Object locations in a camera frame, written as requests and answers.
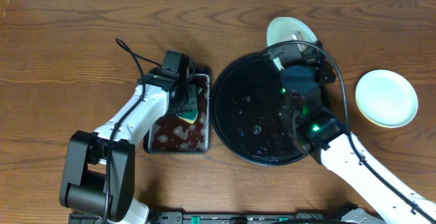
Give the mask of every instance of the small white dish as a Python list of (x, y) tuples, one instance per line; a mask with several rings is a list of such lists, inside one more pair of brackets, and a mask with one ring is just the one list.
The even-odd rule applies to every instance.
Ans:
[[(266, 44), (272, 46), (284, 41), (296, 40), (293, 35), (299, 35), (300, 40), (316, 43), (318, 39), (312, 30), (301, 20), (293, 17), (278, 17), (270, 22), (266, 31)], [(273, 60), (277, 69), (285, 69), (279, 57)]]
[(368, 120), (388, 128), (408, 124), (418, 111), (418, 96), (412, 85), (388, 70), (365, 74), (356, 87), (356, 102)]

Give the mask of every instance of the cable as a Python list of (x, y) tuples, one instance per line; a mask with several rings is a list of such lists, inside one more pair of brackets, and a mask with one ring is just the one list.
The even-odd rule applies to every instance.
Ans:
[(156, 61), (152, 61), (152, 60), (150, 60), (150, 59), (148, 59), (148, 58), (145, 58), (145, 57), (141, 57), (139, 54), (136, 54), (135, 52), (131, 51), (130, 48), (129, 48), (129, 46), (127, 46), (127, 44), (125, 44), (125, 42), (123, 42), (123, 43), (121, 44), (121, 43), (119, 43), (118, 40), (116, 40), (116, 43), (117, 43), (117, 44), (118, 44), (122, 49), (124, 49), (124, 50), (127, 51), (128, 53), (134, 55), (135, 57), (138, 57), (139, 59), (142, 59), (142, 60), (144, 60), (144, 61), (148, 61), (149, 63), (153, 63), (153, 64), (155, 64), (155, 65), (158, 65), (158, 66), (160, 66), (160, 67), (162, 66), (161, 63), (158, 63), (158, 62), (156, 62)]
[(345, 90), (345, 83), (343, 81), (341, 71), (339, 70), (339, 67), (335, 63), (333, 58), (330, 55), (328, 55), (325, 50), (321, 49), (320, 47), (316, 46), (315, 44), (312, 44), (312, 43), (309, 43), (309, 42), (304, 42), (304, 41), (299, 41), (299, 40), (290, 40), (290, 41), (284, 41), (284, 42), (280, 42), (280, 43), (277, 43), (277, 44), (273, 44), (272, 46), (269, 46), (267, 49), (265, 49), (264, 52), (269, 52), (269, 51), (271, 51), (273, 48), (275, 48), (277, 46), (282, 46), (282, 45), (287, 45), (287, 44), (289, 44), (289, 45), (304, 44), (304, 45), (313, 47), (316, 50), (318, 50), (319, 52), (321, 52), (327, 58), (328, 62), (333, 66), (334, 70), (336, 71), (336, 75), (338, 76), (339, 83), (341, 85), (341, 92), (342, 92), (342, 98), (343, 98), (343, 107), (344, 107), (344, 114), (345, 114), (345, 130), (346, 130), (346, 134), (347, 134), (347, 137), (348, 137), (349, 145), (353, 149), (354, 154), (357, 156), (357, 158), (359, 158), (360, 165), (362, 165), (362, 164), (365, 165), (365, 167), (367, 167), (367, 169), (379, 181), (381, 181), (386, 187), (388, 187), (393, 193), (395, 193), (395, 195), (397, 195), (406, 204), (408, 204), (411, 207), (411, 211), (412, 212), (416, 211), (418, 214), (421, 214), (427, 221), (430, 221), (430, 223), (436, 223), (436, 220), (433, 220), (433, 218), (430, 217), (427, 213), (425, 213), (417, 204), (415, 204), (412, 201), (410, 201), (406, 196), (404, 196), (402, 193), (400, 193), (400, 191), (395, 189), (387, 180), (385, 180), (382, 176), (380, 176), (380, 174), (378, 174), (368, 164), (368, 161), (365, 159), (365, 157), (362, 156), (359, 153), (359, 151), (357, 150), (356, 146), (354, 145), (353, 139), (352, 139), (351, 131), (349, 129), (348, 102), (347, 102), (347, 93), (346, 93), (346, 90)]
[(140, 95), (139, 99), (135, 102), (135, 104), (130, 109), (128, 109), (128, 111), (126, 111), (126, 113), (124, 113), (124, 115), (122, 115), (122, 117), (118, 120), (118, 122), (116, 122), (114, 124), (114, 129), (112, 130), (112, 133), (110, 134), (110, 137), (109, 137), (108, 151), (107, 151), (107, 156), (106, 156), (106, 199), (105, 199), (105, 203), (104, 203), (104, 215), (103, 215), (103, 218), (101, 221), (102, 224), (106, 224), (106, 222), (108, 220), (109, 212), (110, 212), (110, 204), (111, 204), (110, 202), (112, 199), (112, 197), (110, 195), (110, 162), (112, 160), (112, 144), (114, 142), (115, 134), (118, 132), (119, 127), (121, 126), (121, 124), (123, 123), (125, 118), (127, 118), (127, 116), (129, 116), (130, 112), (133, 111), (139, 103), (141, 103), (141, 101), (144, 99), (144, 96), (145, 96), (145, 76), (144, 76), (144, 72), (142, 71), (141, 64), (139, 63), (139, 61), (136, 57), (139, 57), (139, 58), (144, 59), (146, 61), (149, 61), (153, 64), (161, 66), (157, 62), (154, 62), (152, 60), (148, 60), (145, 57), (141, 57), (140, 55), (135, 54), (135, 52), (131, 51), (129, 46), (127, 46), (127, 44), (119, 37), (116, 38), (115, 41), (122, 49), (124, 49), (125, 51), (130, 53), (131, 57), (133, 57), (133, 59), (135, 60), (135, 63), (138, 66), (139, 72), (141, 74), (142, 94)]
[(277, 221), (273, 224), (349, 224), (345, 221), (330, 221), (330, 220), (317, 220), (317, 219), (290, 219), (285, 221)]

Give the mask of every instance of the black round plate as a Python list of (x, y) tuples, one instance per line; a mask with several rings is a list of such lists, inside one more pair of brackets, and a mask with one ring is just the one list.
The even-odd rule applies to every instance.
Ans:
[(211, 94), (211, 120), (221, 141), (239, 157), (260, 165), (302, 159), (278, 117), (280, 73), (260, 53), (241, 57), (218, 77)]

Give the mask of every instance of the white plastic casing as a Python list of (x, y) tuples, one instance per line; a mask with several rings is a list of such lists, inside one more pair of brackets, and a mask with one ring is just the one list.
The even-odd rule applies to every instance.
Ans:
[[(368, 164), (395, 189), (400, 191), (410, 201), (419, 205), (423, 211), (436, 219), (436, 204), (425, 199), (409, 188), (393, 173), (376, 160), (366, 148), (352, 135), (353, 143), (358, 152), (365, 156)], [(348, 137), (343, 134), (329, 143), (330, 148), (321, 151), (321, 161), (329, 170), (333, 171), (348, 182), (387, 223), (430, 223), (421, 214), (413, 214), (411, 207), (378, 180), (354, 154)]]
[(145, 224), (149, 216), (149, 207), (133, 198), (127, 214), (118, 224)]
[[(123, 108), (106, 124), (95, 130), (95, 132), (98, 132), (99, 138), (109, 140), (110, 134), (114, 129), (114, 124), (135, 104), (141, 94), (142, 85), (138, 85), (134, 95)], [(114, 142), (124, 139), (129, 143), (135, 144), (135, 148), (137, 148), (153, 123), (167, 112), (169, 102), (168, 92), (162, 90), (161, 87), (146, 84), (143, 101), (125, 118), (119, 127), (118, 133), (115, 134)]]

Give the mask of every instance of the wooden surface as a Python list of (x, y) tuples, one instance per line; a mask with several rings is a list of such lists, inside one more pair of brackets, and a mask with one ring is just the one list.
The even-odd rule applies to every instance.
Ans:
[[(211, 67), (266, 45), (278, 16), (307, 23), (346, 79), (352, 129), (386, 167), (436, 201), (436, 0), (11, 0), (0, 29), (0, 222), (65, 223), (59, 204), (69, 137), (92, 131), (130, 98), (138, 70), (114, 42), (162, 62), (179, 50)], [(152, 65), (143, 63), (144, 70)], [(420, 103), (399, 129), (371, 124), (354, 101), (373, 69), (405, 76)], [(330, 87), (341, 113), (338, 84)], [(215, 132), (204, 155), (136, 155), (136, 196), (158, 210), (328, 212), (370, 206), (308, 157), (248, 163)]]

